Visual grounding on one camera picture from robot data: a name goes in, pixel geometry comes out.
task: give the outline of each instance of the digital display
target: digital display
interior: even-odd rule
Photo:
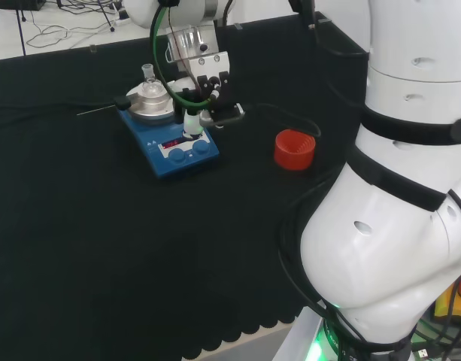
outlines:
[[[169,149],[171,147],[174,147],[175,145],[185,143],[186,141],[188,141],[188,139],[186,139],[184,137],[180,137],[180,138],[174,139],[173,141],[167,141],[166,143],[163,143],[162,148],[163,149]]]

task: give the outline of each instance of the red container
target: red container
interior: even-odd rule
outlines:
[[[275,139],[275,162],[289,171],[302,171],[310,167],[314,153],[315,139],[310,135],[287,129]]]

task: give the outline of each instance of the blue knob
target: blue knob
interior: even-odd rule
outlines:
[[[208,152],[208,150],[210,149],[210,146],[208,145],[208,143],[206,141],[196,141],[194,144],[193,144],[193,150],[195,151],[195,153],[197,154],[205,154]]]
[[[185,152],[183,152],[180,148],[173,149],[169,154],[168,158],[173,160],[176,163],[181,163],[185,160]]]

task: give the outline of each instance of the white floor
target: white floor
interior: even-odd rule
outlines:
[[[236,1],[235,9],[229,15],[230,23],[246,23],[249,21],[292,14],[287,0]],[[33,11],[32,13],[35,17],[35,24],[39,25],[42,29],[44,29],[47,25],[59,25],[68,29],[78,26],[84,28],[95,28],[97,26],[102,27],[99,28],[99,33],[93,36],[91,36],[91,34],[96,32],[96,30],[75,29],[79,32],[72,32],[70,38],[61,40],[58,44],[43,48],[37,47],[57,42],[60,38],[65,36],[65,32],[58,31],[53,34],[37,37],[33,41],[29,42],[31,45],[36,47],[31,47],[26,44],[26,54],[28,55],[66,50],[73,47],[88,47],[91,44],[99,45],[114,43],[117,41],[148,38],[150,35],[147,29],[142,29],[136,26],[131,22],[131,20],[124,20],[121,23],[117,22],[115,32],[110,32],[110,27],[108,25],[104,25],[106,21],[103,14],[89,13],[73,15],[58,9],[56,4],[53,3],[46,3],[40,11]],[[40,31],[35,25],[33,25],[32,14],[29,11],[25,11],[25,17],[27,21],[22,23],[23,37],[25,41],[29,41],[32,37],[39,34]],[[115,16],[111,14],[109,14],[108,17],[110,20],[115,19]],[[22,55],[23,50],[21,47],[16,12],[0,9],[0,59]]]

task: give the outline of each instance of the black tablecloth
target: black tablecloth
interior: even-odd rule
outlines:
[[[331,26],[331,42],[349,47]],[[277,224],[316,174],[343,163],[359,111],[322,79],[358,101],[365,60],[317,64],[297,17],[219,33],[240,102],[319,124],[312,168],[274,164],[275,112],[212,130],[216,162],[157,180],[112,108],[0,110],[0,360],[176,360],[300,312]],[[0,61],[0,105],[107,101],[148,60],[144,39]]]

